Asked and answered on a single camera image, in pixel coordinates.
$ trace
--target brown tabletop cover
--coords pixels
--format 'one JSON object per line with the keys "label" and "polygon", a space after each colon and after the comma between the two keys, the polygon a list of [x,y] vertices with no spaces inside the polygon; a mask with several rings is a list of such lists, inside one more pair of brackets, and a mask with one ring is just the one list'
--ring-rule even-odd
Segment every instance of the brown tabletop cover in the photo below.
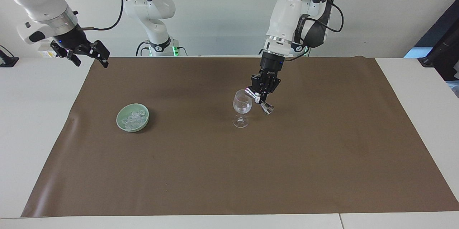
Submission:
{"label": "brown tabletop cover", "polygon": [[[22,216],[459,210],[374,59],[286,62],[274,113],[254,105],[236,128],[234,94],[258,70],[259,59],[94,62]],[[115,122],[130,103],[151,114],[134,134]]]}

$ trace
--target wine glass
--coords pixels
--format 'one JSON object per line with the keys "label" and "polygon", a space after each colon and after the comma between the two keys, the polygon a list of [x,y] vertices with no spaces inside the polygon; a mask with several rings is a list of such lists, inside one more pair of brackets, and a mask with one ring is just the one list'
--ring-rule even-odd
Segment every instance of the wine glass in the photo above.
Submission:
{"label": "wine glass", "polygon": [[234,126],[238,128],[246,127],[249,124],[249,120],[245,114],[252,108],[252,98],[248,97],[243,89],[236,92],[233,108],[239,113],[233,118]]}

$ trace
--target white table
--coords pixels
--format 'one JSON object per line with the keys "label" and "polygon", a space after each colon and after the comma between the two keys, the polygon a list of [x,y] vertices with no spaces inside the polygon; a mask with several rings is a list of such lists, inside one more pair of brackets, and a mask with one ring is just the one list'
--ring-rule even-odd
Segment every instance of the white table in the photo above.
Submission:
{"label": "white table", "polygon": [[[416,59],[377,59],[456,198],[459,99]],[[92,59],[21,58],[0,69],[0,218],[18,218],[79,93]],[[250,216],[99,216],[1,219],[0,228],[459,228],[459,212]]]}

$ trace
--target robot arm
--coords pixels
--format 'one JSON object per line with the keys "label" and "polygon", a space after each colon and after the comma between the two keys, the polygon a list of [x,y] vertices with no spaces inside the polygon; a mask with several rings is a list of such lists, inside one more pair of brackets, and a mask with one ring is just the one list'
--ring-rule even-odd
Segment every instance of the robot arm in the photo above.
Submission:
{"label": "robot arm", "polygon": [[172,0],[126,0],[124,9],[129,17],[139,22],[148,35],[150,52],[154,56],[173,56],[178,41],[167,33],[166,25],[160,21],[175,14]]}
{"label": "robot arm", "polygon": [[75,65],[81,61],[75,54],[84,54],[108,66],[110,52],[100,41],[91,43],[78,25],[76,11],[72,11],[65,0],[14,0],[21,5],[30,22],[18,26],[21,38],[28,44],[52,37],[51,46],[60,57],[66,57]]}
{"label": "robot arm", "polygon": [[290,53],[303,54],[326,40],[326,27],[333,0],[277,0],[266,34],[260,71],[251,76],[246,94],[269,115],[273,107],[266,103],[269,93],[280,84],[277,73]]}

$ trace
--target black cable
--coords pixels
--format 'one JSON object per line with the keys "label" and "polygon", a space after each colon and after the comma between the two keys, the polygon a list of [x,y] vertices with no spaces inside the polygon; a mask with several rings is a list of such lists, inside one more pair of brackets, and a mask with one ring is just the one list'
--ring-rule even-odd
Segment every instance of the black cable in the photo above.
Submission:
{"label": "black cable", "polygon": [[141,57],[142,57],[142,51],[143,51],[143,50],[149,50],[149,49],[150,49],[150,48],[147,48],[147,47],[143,48],[143,49],[141,50]]}
{"label": "black cable", "polygon": [[143,41],[143,42],[141,42],[141,43],[139,44],[139,46],[137,46],[136,57],[139,55],[139,50],[141,49],[141,46],[142,46],[143,44],[146,44],[146,42]]}
{"label": "black cable", "polygon": [[124,0],[121,0],[121,10],[119,12],[118,20],[112,26],[108,28],[83,27],[83,28],[80,28],[80,31],[108,31],[110,29],[113,29],[115,26],[118,25],[119,21],[121,20],[121,16],[123,16],[123,7],[124,7]]}
{"label": "black cable", "polygon": [[11,51],[9,51],[7,48],[3,47],[2,45],[0,45],[0,47],[2,47],[3,49],[5,49],[5,50],[11,55],[11,57],[14,57],[14,55],[11,53]]}
{"label": "black cable", "polygon": [[185,51],[185,54],[188,56],[188,53],[186,52],[186,49],[184,47],[177,47],[177,49],[183,49]]}
{"label": "black cable", "polygon": [[294,61],[295,59],[299,59],[300,57],[303,57],[305,56],[306,54],[308,54],[308,57],[309,55],[311,54],[311,48],[308,47],[308,50],[305,51],[303,54],[301,54],[300,56],[296,56],[296,57],[293,57],[291,59],[285,59],[285,61]]}
{"label": "black cable", "polygon": [[341,27],[339,28],[339,30],[335,30],[333,28],[330,28],[328,25],[326,25],[325,23],[319,21],[319,20],[316,20],[316,19],[312,19],[312,18],[306,18],[306,20],[311,20],[311,21],[315,21],[317,23],[319,23],[320,25],[322,25],[323,27],[327,28],[328,30],[332,31],[332,32],[335,32],[335,33],[339,33],[341,30],[343,30],[343,26],[344,26],[344,15],[343,15],[343,11],[341,11],[341,9],[335,5],[333,3],[332,0],[329,0],[331,5],[334,6],[336,9],[338,9],[338,11],[340,12],[341,14]]}

